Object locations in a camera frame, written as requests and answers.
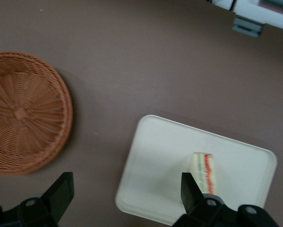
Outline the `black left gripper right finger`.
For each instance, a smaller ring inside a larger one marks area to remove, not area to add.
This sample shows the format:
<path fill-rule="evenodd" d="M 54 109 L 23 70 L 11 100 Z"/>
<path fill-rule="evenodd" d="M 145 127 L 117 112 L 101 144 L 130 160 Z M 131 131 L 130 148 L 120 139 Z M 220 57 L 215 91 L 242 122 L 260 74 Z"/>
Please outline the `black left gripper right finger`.
<path fill-rule="evenodd" d="M 191 173 L 181 175 L 181 200 L 186 211 L 175 227 L 277 227 L 274 219 L 261 207 L 241 205 L 237 211 L 223 200 L 203 194 Z"/>

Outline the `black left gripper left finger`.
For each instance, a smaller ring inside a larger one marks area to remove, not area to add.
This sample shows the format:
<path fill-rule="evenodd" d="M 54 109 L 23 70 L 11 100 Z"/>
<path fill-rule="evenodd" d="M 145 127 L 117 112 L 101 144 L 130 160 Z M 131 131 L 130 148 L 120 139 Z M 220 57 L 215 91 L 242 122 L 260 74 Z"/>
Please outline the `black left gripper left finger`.
<path fill-rule="evenodd" d="M 0 206 L 0 227 L 57 227 L 74 194 L 73 173 L 64 172 L 41 196 L 7 211 Z"/>

